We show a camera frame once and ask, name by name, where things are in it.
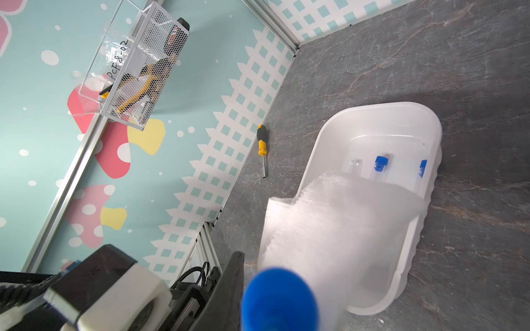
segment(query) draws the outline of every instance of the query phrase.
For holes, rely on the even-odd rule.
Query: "white plastic tray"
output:
[[[416,191],[429,203],[441,161],[440,142],[440,120],[424,105],[395,102],[345,109],[322,127],[298,192],[323,173],[347,172],[353,159],[363,160],[360,176],[369,178],[375,158],[389,153],[393,157],[385,171],[385,181]],[[423,180],[416,186],[424,159],[427,166]],[[425,216],[426,213],[411,220],[391,242],[380,247],[377,259],[355,289],[348,311],[376,314],[401,295]]]

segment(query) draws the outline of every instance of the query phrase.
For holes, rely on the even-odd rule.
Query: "gray marble surface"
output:
[[[326,120],[414,101],[444,158],[407,287],[341,329],[529,330],[529,22],[527,0],[417,0],[302,46],[265,121],[269,177],[253,153],[213,231],[222,263],[243,251],[255,274],[267,199],[294,196]]]

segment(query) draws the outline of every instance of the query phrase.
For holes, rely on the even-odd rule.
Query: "wire mesh basket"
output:
[[[105,33],[79,93],[96,100],[90,84],[101,82],[97,97],[101,114],[143,130],[188,39],[189,26],[183,19],[175,20],[153,2],[144,10],[138,8],[127,36],[115,30],[108,29]]]

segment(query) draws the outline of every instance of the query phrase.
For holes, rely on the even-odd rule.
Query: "blue tube cap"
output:
[[[384,156],[378,156],[375,158],[374,169],[377,172],[382,172],[383,170],[385,170],[387,164],[388,164],[388,158]]]
[[[315,297],[295,273],[282,268],[260,272],[243,296],[243,331],[316,331]]]
[[[420,177],[423,178],[423,173],[425,172],[425,167],[427,166],[427,160],[422,160],[420,163]]]

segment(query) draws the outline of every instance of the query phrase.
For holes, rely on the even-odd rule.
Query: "white lattice pattern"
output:
[[[152,241],[156,253],[144,257],[149,270],[164,280],[177,278],[202,224],[213,221],[228,198],[291,64],[293,53],[267,27],[253,32],[257,44],[246,46],[249,61],[237,63],[241,78],[229,80],[234,92],[221,96],[226,108],[214,112],[217,127],[206,129],[210,142],[198,145],[203,156],[190,162],[195,173],[182,178],[188,188],[175,193],[179,206],[167,210],[172,220],[159,226],[164,236]]]
[[[413,0],[268,0],[301,43],[361,22]]]

